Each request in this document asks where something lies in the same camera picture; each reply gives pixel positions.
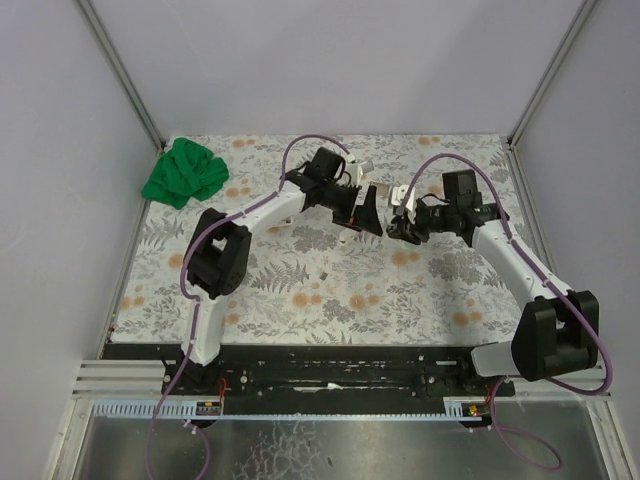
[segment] green cloth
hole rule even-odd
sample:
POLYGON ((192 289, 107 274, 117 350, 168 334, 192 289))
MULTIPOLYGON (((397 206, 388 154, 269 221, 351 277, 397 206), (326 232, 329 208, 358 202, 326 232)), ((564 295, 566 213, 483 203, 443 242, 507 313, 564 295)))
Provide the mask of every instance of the green cloth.
POLYGON ((206 200, 229 179, 224 160, 186 138, 176 138, 171 150, 158 159, 151 177, 142 189, 149 200, 173 205, 178 210, 190 197, 206 200))

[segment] purple cable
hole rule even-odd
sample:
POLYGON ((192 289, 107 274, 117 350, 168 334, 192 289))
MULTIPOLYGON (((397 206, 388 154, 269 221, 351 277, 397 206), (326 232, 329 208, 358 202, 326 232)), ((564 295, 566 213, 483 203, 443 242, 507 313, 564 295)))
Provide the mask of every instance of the purple cable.
MULTIPOLYGON (((149 447, 151 445, 151 433, 153 432, 153 427, 154 427, 154 425, 156 423, 156 420, 158 419, 158 413, 160 413, 160 408, 162 408, 162 404, 165 402, 165 400, 167 399, 167 397, 169 396, 169 394, 171 393, 171 391, 173 390, 175 385, 178 383, 178 380, 180 379, 180 376, 182 375, 182 372, 184 372, 184 369, 187 366, 187 362, 189 361, 189 357, 191 356, 191 352, 193 351, 193 343, 194 343, 194 340, 195 340, 195 337, 196 337, 196 330, 197 330, 197 326, 198 326, 198 313, 200 312, 200 302, 202 301, 202 299, 200 298, 199 295, 194 294, 194 293, 190 293, 187 290, 187 266, 191 262, 191 259, 193 258, 193 255, 195 254, 195 252, 198 249, 198 247, 200 246, 200 244, 206 239, 206 237, 211 232, 213 232, 215 229, 217 229, 218 227, 224 225, 227 222, 232 222, 233 220, 235 220, 237 218, 240 218, 240 217, 242 217, 242 216, 244 216, 244 215, 246 215, 248 213, 253 212, 254 210, 262 207, 263 205, 267 204, 268 202, 270 202, 271 200, 273 200, 275 197, 278 196, 278 193, 280 193, 282 191, 282 188, 284 187, 286 168, 287 168, 287 157, 289 156, 289 151, 291 150, 291 148, 296 143, 300 142, 301 140, 308 139, 308 138, 318 138, 320 140, 326 140, 328 142, 331 142, 331 143, 337 145, 342 150, 344 150, 347 154, 349 154, 349 150, 342 143, 340 143, 338 140, 335 140, 335 139, 333 139, 331 137, 327 137, 325 135, 309 134, 309 135, 302 135, 300 137, 294 138, 289 143, 289 145, 287 146, 287 148, 284 151, 284 154, 282 155, 282 175, 280 176, 280 184, 278 185, 278 190, 275 191, 275 192, 272 192, 267 197, 263 198, 262 200, 257 201, 253 205, 248 206, 244 211, 240 211, 240 212, 235 213, 233 215, 229 215, 227 217, 224 217, 224 218, 218 220, 217 222, 215 222, 213 225, 207 227, 200 235, 198 235, 196 240, 191 244, 191 248, 189 248, 189 250, 187 250, 187 253, 184 256, 184 259, 182 261, 182 268, 180 269, 180 291, 182 292, 182 294, 187 299, 195 300, 196 301, 196 305, 193 308, 193 317, 191 319, 191 329, 190 329, 190 332, 189 332, 189 346, 187 347, 187 351, 185 352, 184 359, 182 360, 182 363, 178 367, 178 370, 176 371, 175 375, 173 376, 173 379, 171 380, 169 385, 167 385, 167 388, 165 389, 164 393, 162 394, 162 397, 160 397, 160 400, 158 401, 158 404, 153 409, 153 415, 151 417, 151 425, 149 426, 149 431, 147 432, 147 442, 146 442, 146 446, 145 446, 145 465, 146 465, 146 468, 147 468, 147 476, 151 480, 153 480, 153 473, 151 471, 151 461, 149 459, 149 447)), ((194 428, 201 435, 202 439, 204 440, 205 449, 207 450, 207 461, 205 462, 205 465, 202 468, 201 472, 196 477, 196 480, 199 480, 199 479, 202 478, 202 476, 206 472, 207 468, 209 467, 209 463, 210 463, 210 460, 211 460, 209 458, 210 457, 210 448, 209 448, 209 442, 207 441, 207 437, 204 435, 204 433, 202 433, 200 431, 200 429, 198 429, 197 427, 194 427, 194 428)))
MULTIPOLYGON (((587 331, 589 336, 593 339, 594 343, 596 344, 596 347, 598 348, 598 350, 600 351, 600 354, 602 355, 602 360, 603 360, 604 365, 605 365, 605 379, 604 379, 604 382, 602 383, 602 385, 599 386, 598 388, 596 388, 595 390, 584 390, 584 389, 581 389, 581 388, 577 388, 577 387, 574 387, 573 385, 569 385, 569 384, 564 383, 564 382, 562 382, 560 380, 557 380, 555 378, 548 378, 547 380, 549 382, 551 382, 551 383, 553 383, 555 385, 558 385, 558 386, 560 386, 562 388, 565 388, 565 389, 567 389, 567 390, 569 390, 571 392, 582 394, 582 395, 598 395, 600 393, 606 392, 609 389, 609 387, 611 386, 611 383, 613 382, 613 366, 612 366, 612 363, 611 363, 611 357, 609 356, 609 352, 607 351, 606 347, 602 343, 602 340, 600 340, 600 337, 593 330, 593 328, 591 327, 591 325, 589 324, 587 319, 584 318, 584 315, 582 315, 582 313, 566 298, 566 296, 562 293, 562 291, 553 282, 551 282, 549 280, 549 277, 547 277, 547 275, 538 267, 536 262, 533 261, 533 259, 527 254, 527 252, 524 251, 524 249, 518 243, 518 241, 513 238, 513 232, 511 231, 511 227, 509 226, 509 222, 507 220, 507 216, 505 214, 504 208, 502 206, 502 202, 500 201, 500 197, 498 196, 498 192, 497 192, 495 186, 491 182, 491 179, 475 163, 473 163, 471 160, 469 160, 469 159, 467 159, 467 158, 465 158, 465 157, 463 157, 461 155, 456 155, 455 153, 440 153, 438 155, 434 155, 433 157, 428 159, 426 162, 424 162, 424 164, 418 169, 418 171, 414 175, 413 179, 411 180, 411 183, 409 184, 409 189, 407 190, 407 193, 406 193, 404 199, 402 200, 401 208, 404 209, 407 206, 407 203, 409 201, 409 197, 411 195, 411 191, 413 190, 413 188, 415 188, 415 185, 418 182, 418 179, 420 178, 420 175, 422 175, 422 172, 424 172, 425 169, 429 165, 431 165, 433 162, 435 162, 436 160, 439 160, 441 158, 453 158, 455 160, 459 160, 459 161, 467 164, 468 166, 470 166, 476 173, 478 173, 478 175, 480 175, 480 177, 482 177, 484 182, 487 184, 487 187, 489 187, 489 190, 491 191, 491 195, 493 195, 493 199, 494 199, 494 201, 496 203, 496 207, 498 208, 498 212, 500 213, 500 223, 501 223, 502 228, 504 229, 504 232, 505 232, 505 234, 507 236, 507 241, 509 243, 511 243, 511 245, 514 248, 514 250, 516 252, 518 252, 518 255, 520 255, 522 260, 524 260, 524 262, 535 272, 535 274, 538 276, 538 278, 540 280, 542 280, 543 284, 547 288, 549 288, 549 290, 551 290, 560 299, 560 301, 564 304, 564 306, 566 308, 568 308, 569 311, 578 319, 578 321, 580 322, 582 327, 587 331)), ((529 433, 529 432, 527 432, 525 430, 521 430, 521 429, 518 429, 518 428, 511 428, 511 427, 500 427, 496 423, 496 421, 495 421, 495 402, 494 402, 495 393, 498 390, 498 387, 504 382, 504 380, 505 380, 504 377, 501 378, 500 381, 497 383, 496 387, 493 389, 493 392, 491 394, 491 402, 490 402, 490 404, 491 404, 491 406, 490 406, 491 418, 493 420, 493 423, 494 423, 494 426, 496 428, 496 431, 498 432, 498 435, 500 436, 500 439, 504 442, 504 444, 507 446, 507 448, 509 450, 511 450, 518 458, 520 458, 521 460, 525 461, 529 465, 532 465, 534 467, 540 468, 541 470, 545 470, 545 471, 549 471, 549 472, 556 472, 556 471, 560 470, 562 468, 562 459, 560 458, 560 455, 559 455, 558 451, 550 443, 548 443, 547 441, 545 441, 542 438, 538 437, 537 435, 529 433), (524 435, 524 436, 530 437, 530 438, 538 441, 539 443, 541 443, 545 447, 547 447, 558 458, 558 465, 556 467, 547 467, 545 465, 540 465, 538 463, 532 462, 531 460, 526 458, 524 455, 522 455, 520 452, 518 452, 507 441, 507 439, 504 437, 502 432, 516 433, 516 434, 519 434, 519 435, 524 435)))
POLYGON ((532 467, 536 467, 540 470, 544 470, 546 472, 559 472, 564 467, 564 464, 562 462, 562 457, 560 457, 560 453, 558 452, 558 450, 556 450, 556 448, 553 445, 547 442, 544 438, 541 438, 536 434, 528 432, 521 428, 501 427, 498 424, 498 420, 496 418, 496 393, 498 392, 500 385, 504 383, 505 379, 506 377, 500 377, 500 380, 498 380, 498 382, 496 383, 496 386, 493 387, 493 389, 491 390, 491 397, 489 399, 489 411, 491 413, 491 421, 493 422, 493 429, 498 433, 498 436, 500 437, 500 440, 502 440, 502 443, 504 443, 505 446, 509 450, 511 450, 511 453, 513 453, 516 457, 518 457, 523 462, 531 465, 532 467), (547 448, 547 450, 553 453, 553 455, 558 459, 558 465, 556 465, 555 467, 549 467, 547 465, 543 465, 541 463, 537 463, 537 462, 534 462, 533 460, 528 459, 507 441, 503 432, 515 433, 523 437, 528 437, 540 443, 541 445, 544 445, 547 448))

